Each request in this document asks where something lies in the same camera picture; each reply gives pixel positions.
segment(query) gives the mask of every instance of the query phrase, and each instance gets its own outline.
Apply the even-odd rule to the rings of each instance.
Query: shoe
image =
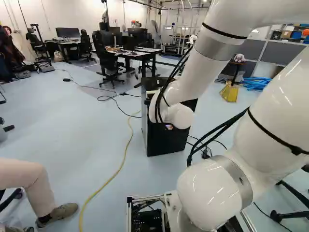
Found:
[[[51,219],[49,221],[42,223],[38,219],[35,221],[35,224],[39,229],[46,227],[50,223],[53,223],[58,220],[62,220],[72,216],[78,210],[78,204],[67,203],[55,208],[50,213]]]

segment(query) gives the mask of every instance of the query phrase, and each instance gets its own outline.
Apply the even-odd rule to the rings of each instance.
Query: yellow cable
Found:
[[[91,194],[91,196],[88,197],[88,199],[85,201],[85,203],[84,203],[84,205],[83,205],[83,207],[82,207],[81,213],[80,213],[80,215],[79,215],[79,231],[80,231],[80,232],[83,232],[83,217],[84,217],[84,211],[85,211],[85,209],[86,209],[87,204],[88,204],[99,192],[101,192],[101,191],[105,188],[105,186],[107,186],[107,185],[118,175],[118,173],[121,171],[122,167],[124,166],[124,163],[125,163],[125,161],[126,161],[126,152],[127,152],[127,149],[128,149],[128,147],[129,147],[129,145],[130,145],[130,142],[131,142],[131,140],[132,140],[132,138],[133,138],[133,129],[132,129],[132,126],[131,126],[131,124],[130,124],[130,119],[132,118],[132,116],[130,116],[130,117],[128,118],[128,120],[127,120],[127,124],[129,125],[130,130],[131,130],[131,137],[130,137],[129,141],[128,141],[127,144],[126,144],[124,157],[123,157],[123,160],[122,160],[122,162],[121,162],[121,164],[120,164],[120,167],[119,167],[118,170],[111,176],[111,178],[108,179],[108,181],[107,181],[102,187],[100,187],[97,191],[95,191],[93,194]]]

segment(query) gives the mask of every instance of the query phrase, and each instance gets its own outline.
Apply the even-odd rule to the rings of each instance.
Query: computer monitor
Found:
[[[125,50],[130,50],[130,51],[134,51],[135,50],[135,46],[137,44],[136,38],[134,38],[132,36],[123,36],[122,37],[122,42],[124,44],[124,49]]]
[[[102,42],[105,46],[114,46],[114,35],[110,31],[100,30],[102,36]]]
[[[133,36],[137,39],[138,43],[146,40],[147,29],[145,28],[128,28],[129,36]]]
[[[56,28],[58,37],[69,37],[69,38],[80,38],[81,35],[79,33],[78,28]]]
[[[109,31],[113,34],[120,32],[120,27],[110,27]]]

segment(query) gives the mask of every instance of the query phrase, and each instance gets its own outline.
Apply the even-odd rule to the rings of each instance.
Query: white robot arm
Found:
[[[179,104],[198,98],[257,27],[309,22],[307,0],[214,0],[181,78],[160,102],[164,122],[188,128],[193,112]],[[309,163],[309,48],[265,88],[239,122],[233,147],[190,166],[179,177],[183,211],[203,231],[221,227],[270,186]],[[155,119],[153,97],[149,118]]]

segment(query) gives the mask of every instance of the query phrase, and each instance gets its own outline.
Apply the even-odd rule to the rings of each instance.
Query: gray floor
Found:
[[[54,66],[69,71],[80,85],[97,87],[101,80],[100,75],[87,68],[66,63],[56,63]],[[158,72],[165,70],[168,73],[171,69],[168,66],[160,67]],[[114,101],[96,100],[98,96],[113,96],[114,93],[65,83],[62,81],[64,77],[68,77],[68,73],[63,71],[33,73],[31,78],[3,86],[8,102],[0,105],[0,114],[7,124],[15,124],[16,128],[10,132],[9,139],[1,144],[0,156],[43,164],[48,170],[56,201],[59,204],[77,202],[82,205],[120,165],[130,130],[126,123],[127,116],[117,109]],[[133,84],[135,77],[128,82]],[[201,137],[248,107],[259,95],[258,92],[241,88],[238,102],[227,103],[219,95],[222,88],[221,84],[212,84],[200,97],[191,135]],[[129,93],[139,95],[140,89],[132,89]],[[140,110],[139,98],[117,96],[116,99],[128,114]],[[186,167],[189,145],[183,152],[148,158],[140,130],[141,121],[133,119],[132,127],[134,137],[123,170],[89,203],[84,213],[84,231],[124,232],[126,197],[173,190],[178,176]],[[230,128],[219,140],[230,147],[234,131],[235,127]],[[224,152],[219,144],[213,144],[211,148],[214,155]],[[197,161],[200,161],[199,156],[194,158],[194,162]],[[297,171],[286,181],[309,196],[307,178],[307,173]],[[257,203],[267,214],[273,209],[282,213],[306,209],[281,187],[273,187]],[[246,211],[258,232],[285,231],[254,206],[249,206]],[[11,225],[34,226],[34,220],[35,215],[27,199],[16,200],[0,214],[0,221]],[[294,232],[309,231],[306,219],[289,219],[283,224]],[[57,222],[45,231],[78,231],[78,216]]]

